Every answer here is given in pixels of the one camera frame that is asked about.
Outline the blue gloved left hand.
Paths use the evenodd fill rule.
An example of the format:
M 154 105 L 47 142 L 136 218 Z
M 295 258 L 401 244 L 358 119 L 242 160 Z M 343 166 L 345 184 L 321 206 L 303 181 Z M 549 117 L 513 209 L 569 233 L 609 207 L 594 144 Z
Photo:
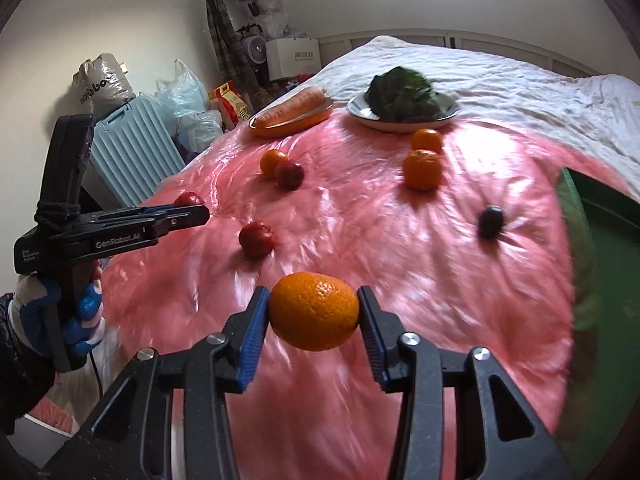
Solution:
M 106 322 L 103 316 L 102 268 L 95 261 L 91 282 L 79 296 L 72 318 L 61 326 L 61 336 L 75 356 L 86 356 L 103 340 Z M 53 356 L 46 326 L 47 308 L 55 306 L 61 292 L 55 282 L 40 281 L 36 274 L 18 278 L 8 315 L 12 330 L 26 348 L 40 356 Z

